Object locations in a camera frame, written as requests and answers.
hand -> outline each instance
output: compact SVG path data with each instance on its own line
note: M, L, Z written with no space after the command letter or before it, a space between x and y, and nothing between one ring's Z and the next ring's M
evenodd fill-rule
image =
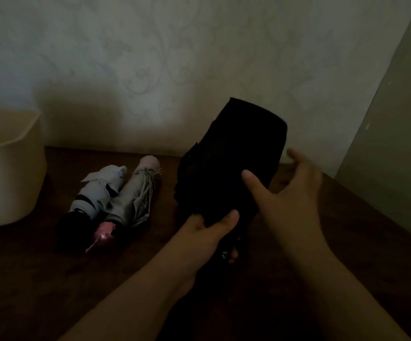
M205 227L203 217L194 214L152 259L158 269L165 273L168 280L174 281L177 298L188 293L197 271L212 257L218 243L239 221L239 212L232 210L216 224ZM234 249L230 262L237 258Z
M266 224L289 255L324 245L325 240L317 204L322 172L303 154L288 149L288 155L294 160L295 173L278 194L269 192L248 170L242 172L242 178Z

wall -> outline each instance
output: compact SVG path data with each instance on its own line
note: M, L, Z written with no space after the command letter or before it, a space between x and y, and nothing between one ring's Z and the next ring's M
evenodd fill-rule
M0 0L0 107L55 146L183 154L229 97L335 175L411 0Z
M411 24L337 180L411 232Z

brown table surface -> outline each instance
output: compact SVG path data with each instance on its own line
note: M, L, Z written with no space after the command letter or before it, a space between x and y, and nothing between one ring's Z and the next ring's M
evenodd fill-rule
M125 246L56 253L55 224L87 173L142 155L47 148L48 174L35 210L0 227L0 340L56 340L140 269L179 228L173 198L179 158L158 157L162 181L150 221ZM271 189L281 187L277 174ZM411 235L329 177L320 197L325 237L338 258L411 336ZM172 311L160 339L320 338L297 276L258 215L240 257L213 292Z

white plastic container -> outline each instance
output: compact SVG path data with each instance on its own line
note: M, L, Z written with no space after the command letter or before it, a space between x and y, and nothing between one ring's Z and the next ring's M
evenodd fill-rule
M40 113L0 111L0 226L28 215L46 174Z

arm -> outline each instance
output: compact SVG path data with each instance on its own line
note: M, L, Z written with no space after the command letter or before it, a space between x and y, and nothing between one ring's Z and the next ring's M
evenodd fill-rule
M231 211L205 228L202 217L192 215L146 266L89 311L61 341L155 340L169 310L191 290L196 272L238 220L238 212Z
M330 340L410 340L327 246L317 208L322 172L302 154L288 154L295 174L279 194L270 193L247 170L242 178L305 282L325 335Z

